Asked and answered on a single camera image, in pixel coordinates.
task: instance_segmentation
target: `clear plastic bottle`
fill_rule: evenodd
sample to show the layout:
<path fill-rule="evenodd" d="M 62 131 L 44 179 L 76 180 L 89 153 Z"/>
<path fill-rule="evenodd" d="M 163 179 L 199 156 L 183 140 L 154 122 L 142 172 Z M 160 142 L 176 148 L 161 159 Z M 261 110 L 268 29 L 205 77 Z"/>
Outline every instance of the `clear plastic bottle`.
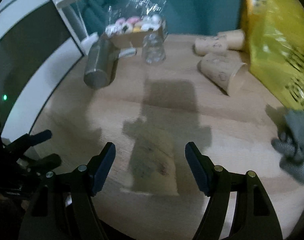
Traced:
<path fill-rule="evenodd" d="M 147 64 L 156 64 L 165 60 L 163 39 L 156 33 L 150 33 L 143 39 L 142 59 Z"/>

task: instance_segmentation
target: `paper cup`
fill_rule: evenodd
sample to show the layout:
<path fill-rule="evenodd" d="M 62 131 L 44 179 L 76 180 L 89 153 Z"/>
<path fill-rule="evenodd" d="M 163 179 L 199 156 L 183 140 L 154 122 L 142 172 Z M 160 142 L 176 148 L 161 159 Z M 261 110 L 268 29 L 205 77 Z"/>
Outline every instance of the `paper cup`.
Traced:
<path fill-rule="evenodd" d="M 243 48 L 245 38 L 243 30 L 219 32 L 218 36 L 226 36 L 228 49 L 241 50 Z"/>
<path fill-rule="evenodd" d="M 239 60 L 208 53 L 201 60 L 200 71 L 230 96 L 242 87 L 247 67 Z"/>
<path fill-rule="evenodd" d="M 202 39 L 196 39 L 195 52 L 204 56 L 207 53 L 213 52 L 217 55 L 225 56 L 228 50 L 228 44 L 225 36 L 206 36 Z"/>

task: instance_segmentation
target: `wooden table surface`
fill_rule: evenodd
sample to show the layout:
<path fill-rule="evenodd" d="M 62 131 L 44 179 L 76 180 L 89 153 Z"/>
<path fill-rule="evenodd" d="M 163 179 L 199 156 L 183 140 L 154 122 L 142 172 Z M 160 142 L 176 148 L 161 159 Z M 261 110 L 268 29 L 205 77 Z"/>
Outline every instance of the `wooden table surface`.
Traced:
<path fill-rule="evenodd" d="M 113 142 L 116 159 L 93 198 L 99 217 L 136 239 L 178 240 L 192 239 L 209 200 L 184 157 L 185 144 L 194 141 L 214 164 L 259 175 L 286 237 L 304 208 L 304 186 L 279 168 L 270 144 L 284 109 L 250 73 L 236 95 L 223 94 L 198 72 L 195 38 L 169 35 L 159 66 L 144 65 L 140 50 L 119 60 L 114 81 L 97 91 L 83 82 L 83 58 L 38 117 L 32 133 L 50 129 L 53 138 L 36 151 L 59 154 L 62 173 Z M 235 201 L 231 193 L 221 237 L 229 233 Z"/>

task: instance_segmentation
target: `metal bolt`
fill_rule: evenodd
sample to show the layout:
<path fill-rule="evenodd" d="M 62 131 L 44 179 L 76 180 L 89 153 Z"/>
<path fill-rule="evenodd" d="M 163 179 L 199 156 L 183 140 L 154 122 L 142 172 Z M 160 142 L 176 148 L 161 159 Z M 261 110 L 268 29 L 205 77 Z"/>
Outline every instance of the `metal bolt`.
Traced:
<path fill-rule="evenodd" d="M 53 176 L 53 174 L 54 174 L 54 173 L 53 173 L 52 171 L 49 171 L 49 172 L 46 174 L 46 177 L 47 177 L 47 178 L 50 178 L 50 177 Z"/>
<path fill-rule="evenodd" d="M 248 175 L 253 178 L 256 176 L 256 173 L 254 171 L 248 171 Z"/>
<path fill-rule="evenodd" d="M 86 171 L 87 167 L 86 167 L 86 165 L 80 165 L 77 169 L 79 171 Z"/>
<path fill-rule="evenodd" d="M 215 166 L 214 166 L 214 169 L 215 169 L 216 171 L 223 171 L 223 167 L 220 166 L 220 165 L 215 165 Z"/>

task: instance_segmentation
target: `gray glove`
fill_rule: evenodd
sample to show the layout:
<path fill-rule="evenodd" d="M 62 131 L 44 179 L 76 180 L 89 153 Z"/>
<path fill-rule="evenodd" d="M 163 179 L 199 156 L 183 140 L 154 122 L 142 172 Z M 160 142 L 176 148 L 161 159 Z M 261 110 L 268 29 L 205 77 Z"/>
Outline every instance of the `gray glove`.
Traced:
<path fill-rule="evenodd" d="M 272 146 L 283 155 L 280 168 L 304 184 L 304 111 L 291 110 L 284 118 L 288 129 L 272 140 Z"/>

